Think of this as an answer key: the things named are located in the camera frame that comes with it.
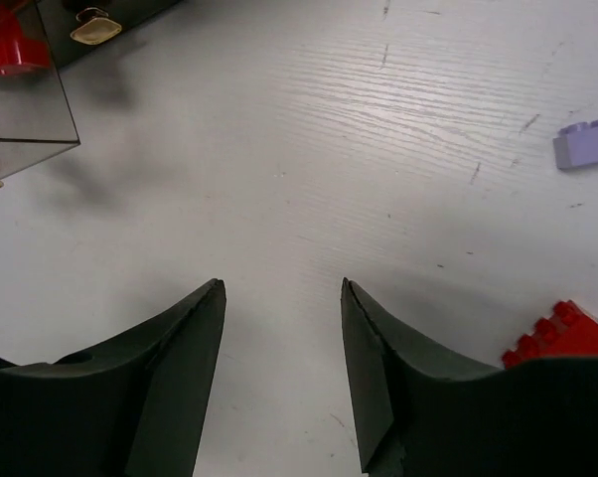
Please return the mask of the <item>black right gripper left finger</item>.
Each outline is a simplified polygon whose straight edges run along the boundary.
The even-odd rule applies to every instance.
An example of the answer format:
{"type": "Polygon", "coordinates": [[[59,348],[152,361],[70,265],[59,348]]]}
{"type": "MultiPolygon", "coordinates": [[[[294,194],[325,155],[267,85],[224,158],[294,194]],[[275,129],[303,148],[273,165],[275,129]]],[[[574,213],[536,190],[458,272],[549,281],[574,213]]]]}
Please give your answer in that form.
{"type": "Polygon", "coordinates": [[[0,358],[0,476],[190,476],[224,329],[213,279],[54,363],[0,358]]]}

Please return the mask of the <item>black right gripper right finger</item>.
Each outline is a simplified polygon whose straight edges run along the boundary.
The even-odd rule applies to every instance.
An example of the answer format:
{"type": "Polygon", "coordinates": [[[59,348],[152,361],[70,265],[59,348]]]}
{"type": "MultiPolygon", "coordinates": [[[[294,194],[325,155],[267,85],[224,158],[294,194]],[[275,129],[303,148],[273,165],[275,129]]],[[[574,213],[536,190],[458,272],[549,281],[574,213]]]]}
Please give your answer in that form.
{"type": "Polygon", "coordinates": [[[598,476],[598,357],[505,369],[398,320],[356,283],[342,331],[369,476],[598,476]]]}

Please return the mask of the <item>red long lego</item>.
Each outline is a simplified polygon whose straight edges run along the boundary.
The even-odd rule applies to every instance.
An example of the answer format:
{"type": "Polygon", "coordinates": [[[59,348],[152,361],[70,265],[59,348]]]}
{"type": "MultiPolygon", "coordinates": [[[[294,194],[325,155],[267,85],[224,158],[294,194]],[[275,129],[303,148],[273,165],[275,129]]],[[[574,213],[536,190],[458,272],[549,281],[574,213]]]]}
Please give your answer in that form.
{"type": "Polygon", "coordinates": [[[505,369],[523,362],[555,357],[598,357],[598,321],[574,301],[558,301],[527,334],[501,356],[505,369]]]}

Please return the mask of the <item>purple square lego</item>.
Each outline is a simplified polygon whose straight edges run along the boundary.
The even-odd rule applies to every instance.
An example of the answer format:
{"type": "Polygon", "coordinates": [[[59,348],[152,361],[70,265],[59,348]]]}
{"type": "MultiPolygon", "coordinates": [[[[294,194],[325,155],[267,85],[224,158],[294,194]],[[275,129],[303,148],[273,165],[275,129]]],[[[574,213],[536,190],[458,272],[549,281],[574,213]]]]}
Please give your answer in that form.
{"type": "Polygon", "coordinates": [[[598,165],[598,119],[560,129],[552,144],[555,165],[559,170],[598,165]]]}

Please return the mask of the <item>red rounded lego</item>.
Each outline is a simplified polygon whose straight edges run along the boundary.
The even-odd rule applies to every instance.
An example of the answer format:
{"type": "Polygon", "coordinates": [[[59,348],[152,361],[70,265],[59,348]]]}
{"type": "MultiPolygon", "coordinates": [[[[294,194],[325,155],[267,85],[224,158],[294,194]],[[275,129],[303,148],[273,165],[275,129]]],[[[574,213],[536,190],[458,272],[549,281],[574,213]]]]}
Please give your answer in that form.
{"type": "Polygon", "coordinates": [[[28,37],[12,9],[0,4],[0,76],[15,76],[52,66],[47,42],[28,37]]]}

